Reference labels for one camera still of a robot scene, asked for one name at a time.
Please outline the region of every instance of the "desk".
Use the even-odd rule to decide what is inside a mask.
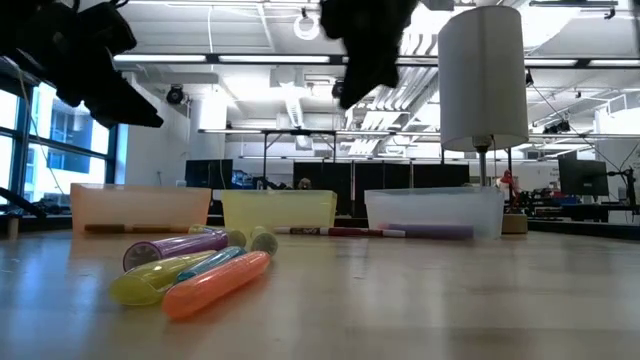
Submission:
[[[603,204],[577,204],[562,205],[563,217],[569,217],[574,221],[596,220],[609,222],[610,211],[634,211],[638,206],[628,205],[603,205]]]
[[[602,360],[640,346],[636,244],[281,236],[262,280],[170,323],[106,294],[123,251],[157,238],[0,242],[0,359]]]

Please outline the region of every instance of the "orange plastic bin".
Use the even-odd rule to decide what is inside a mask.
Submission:
[[[184,226],[206,224],[211,189],[71,184],[73,231],[87,224]]]

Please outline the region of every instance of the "white lampshade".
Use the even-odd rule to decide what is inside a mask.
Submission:
[[[475,151],[474,137],[493,136],[498,149],[528,141],[522,25],[517,10],[484,6],[457,15],[440,31],[438,56],[440,132],[445,149]]]

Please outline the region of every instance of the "plastic bin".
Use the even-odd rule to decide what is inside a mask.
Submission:
[[[223,190],[224,224],[247,237],[256,226],[333,227],[337,199],[323,190]]]
[[[71,184],[73,231],[86,224],[185,226],[206,224],[211,189]]]
[[[471,225],[474,238],[502,233],[503,195],[494,187],[368,190],[369,227],[384,224]]]

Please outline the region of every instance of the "computer monitor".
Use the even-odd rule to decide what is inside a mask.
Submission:
[[[607,164],[594,160],[559,159],[560,191],[565,195],[608,196]]]

